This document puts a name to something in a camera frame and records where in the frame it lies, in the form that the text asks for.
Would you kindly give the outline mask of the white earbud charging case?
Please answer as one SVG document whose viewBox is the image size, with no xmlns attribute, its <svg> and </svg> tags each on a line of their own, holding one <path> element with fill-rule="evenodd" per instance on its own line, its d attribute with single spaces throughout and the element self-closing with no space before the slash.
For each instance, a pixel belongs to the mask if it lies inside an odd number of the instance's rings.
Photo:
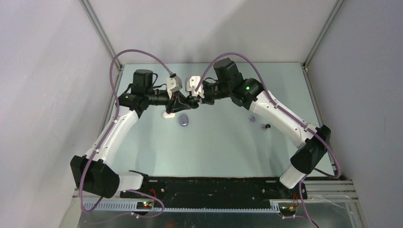
<svg viewBox="0 0 403 228">
<path fill-rule="evenodd" d="M 167 113 L 167 112 L 163 112 L 163 118 L 164 119 L 171 119 L 175 117 L 175 113 Z"/>
</svg>

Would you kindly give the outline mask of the purple earbud charging case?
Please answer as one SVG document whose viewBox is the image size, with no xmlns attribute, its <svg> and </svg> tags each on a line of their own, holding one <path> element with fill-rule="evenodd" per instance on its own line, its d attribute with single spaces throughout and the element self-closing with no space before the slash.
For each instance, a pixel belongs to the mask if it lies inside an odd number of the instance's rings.
<svg viewBox="0 0 403 228">
<path fill-rule="evenodd" d="M 182 114 L 179 116 L 179 124 L 182 127 L 186 127 L 189 125 L 189 118 L 186 114 Z"/>
</svg>

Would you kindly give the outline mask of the black earbud charging case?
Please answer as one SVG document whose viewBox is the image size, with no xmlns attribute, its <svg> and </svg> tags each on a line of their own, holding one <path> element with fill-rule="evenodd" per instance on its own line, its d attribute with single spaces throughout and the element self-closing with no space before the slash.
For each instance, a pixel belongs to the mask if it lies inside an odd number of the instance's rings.
<svg viewBox="0 0 403 228">
<path fill-rule="evenodd" d="M 197 109 L 199 107 L 200 100 L 197 97 L 187 96 L 186 103 L 189 106 L 189 109 Z"/>
</svg>

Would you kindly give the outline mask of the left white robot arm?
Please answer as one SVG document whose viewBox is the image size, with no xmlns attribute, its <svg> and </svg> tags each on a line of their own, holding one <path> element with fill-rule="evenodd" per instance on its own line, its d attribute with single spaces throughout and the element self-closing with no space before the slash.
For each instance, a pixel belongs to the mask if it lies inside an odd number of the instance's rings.
<svg viewBox="0 0 403 228">
<path fill-rule="evenodd" d="M 144 174 L 117 173 L 111 166 L 129 130 L 149 106 L 165 106 L 169 114 L 185 107 L 186 98 L 180 92 L 182 80 L 172 74 L 166 80 L 166 89 L 161 90 L 155 86 L 157 78 L 151 70 L 136 70 L 132 83 L 117 97 L 116 113 L 96 142 L 84 155 L 72 158 L 70 167 L 79 196 L 88 192 L 109 199 L 118 191 L 126 190 L 132 190 L 139 198 L 148 196 L 150 184 L 144 181 Z"/>
</svg>

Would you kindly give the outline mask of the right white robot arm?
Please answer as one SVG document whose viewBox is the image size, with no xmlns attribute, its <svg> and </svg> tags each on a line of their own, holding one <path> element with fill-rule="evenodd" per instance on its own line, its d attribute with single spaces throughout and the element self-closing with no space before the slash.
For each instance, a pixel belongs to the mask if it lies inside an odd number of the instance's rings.
<svg viewBox="0 0 403 228">
<path fill-rule="evenodd" d="M 192 76 L 186 82 L 186 90 L 192 97 L 210 105 L 215 100 L 229 97 L 237 106 L 268 120 L 290 139 L 297 151 L 276 186 L 277 194 L 281 198 L 290 198 L 296 191 L 295 186 L 309 175 L 330 151 L 330 129 L 325 125 L 316 127 L 297 116 L 264 87 L 262 79 L 245 79 L 231 59 L 218 60 L 210 64 L 210 67 L 214 68 L 216 82 L 206 82 L 205 75 Z"/>
</svg>

